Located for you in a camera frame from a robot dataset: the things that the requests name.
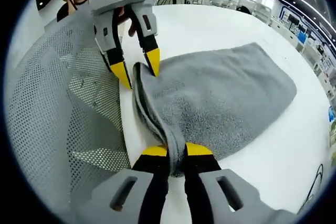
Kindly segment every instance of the gray towel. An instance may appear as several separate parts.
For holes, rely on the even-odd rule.
[[[180,174],[185,142],[217,160],[251,143],[292,102],[296,86],[256,43],[163,60],[160,76],[133,68],[141,121],[168,146],[171,174]]]

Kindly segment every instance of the gray mesh fabric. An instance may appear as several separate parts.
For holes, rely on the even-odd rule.
[[[95,42],[87,8],[44,34],[6,71],[9,138],[28,182],[64,221],[117,171],[129,168],[119,81]]]

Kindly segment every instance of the gray gripper housing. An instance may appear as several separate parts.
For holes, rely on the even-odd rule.
[[[267,206],[255,187],[229,169],[201,173],[200,178],[214,224],[291,224],[296,218],[291,212]]]
[[[153,174],[124,169],[92,192],[79,214],[89,224],[136,224]]]

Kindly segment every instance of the white table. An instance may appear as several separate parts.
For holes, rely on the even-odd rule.
[[[329,102],[313,70],[280,34],[251,15],[201,5],[155,6],[157,43],[162,60],[202,50],[257,42],[297,86],[297,95],[280,118],[251,144],[219,161],[255,186],[261,199],[275,209],[297,212],[324,162],[329,142]],[[123,36],[129,72],[145,62],[137,37]],[[121,117],[131,165],[146,146],[158,144],[140,123],[132,92],[120,86]],[[162,223],[191,223],[184,178],[170,178]]]

